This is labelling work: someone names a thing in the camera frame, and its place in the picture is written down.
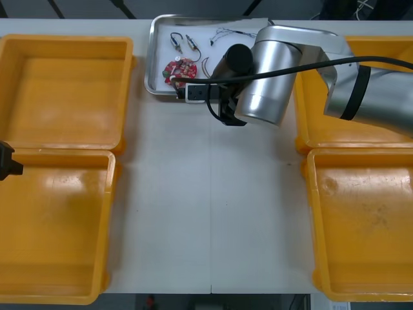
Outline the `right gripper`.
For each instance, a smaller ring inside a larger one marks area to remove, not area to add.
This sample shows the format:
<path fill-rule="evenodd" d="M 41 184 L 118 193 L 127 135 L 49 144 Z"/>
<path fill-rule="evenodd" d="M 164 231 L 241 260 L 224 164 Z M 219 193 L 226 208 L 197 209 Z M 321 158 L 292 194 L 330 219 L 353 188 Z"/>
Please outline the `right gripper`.
<path fill-rule="evenodd" d="M 219 117 L 226 126 L 243 127 L 247 123 L 235 117 L 238 99 L 228 95 L 222 95 L 219 99 Z"/>

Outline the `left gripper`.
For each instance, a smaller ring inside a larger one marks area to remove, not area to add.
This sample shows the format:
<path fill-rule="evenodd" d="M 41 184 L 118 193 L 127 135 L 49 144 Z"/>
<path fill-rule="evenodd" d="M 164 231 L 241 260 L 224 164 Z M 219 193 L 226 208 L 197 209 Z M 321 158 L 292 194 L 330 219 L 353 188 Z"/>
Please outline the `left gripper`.
<path fill-rule="evenodd" d="M 1 180 L 9 175 L 22 175 L 23 164 L 13 161 L 12 153 L 14 149 L 9 144 L 1 141 Z"/>

